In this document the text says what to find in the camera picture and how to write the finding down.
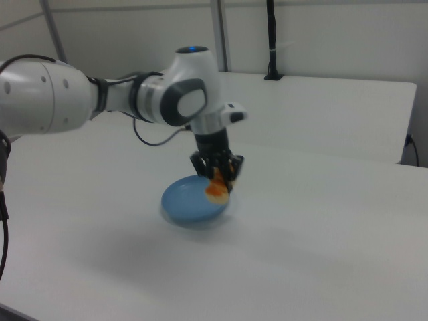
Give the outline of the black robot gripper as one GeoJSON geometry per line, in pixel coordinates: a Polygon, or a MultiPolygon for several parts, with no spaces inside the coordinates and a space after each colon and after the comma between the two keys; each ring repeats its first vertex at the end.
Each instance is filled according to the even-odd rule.
{"type": "Polygon", "coordinates": [[[227,129],[212,134],[195,134],[197,151],[191,156],[191,163],[198,176],[213,178],[214,166],[210,158],[221,156],[219,170],[228,191],[240,175],[245,158],[231,153],[227,129]]]}

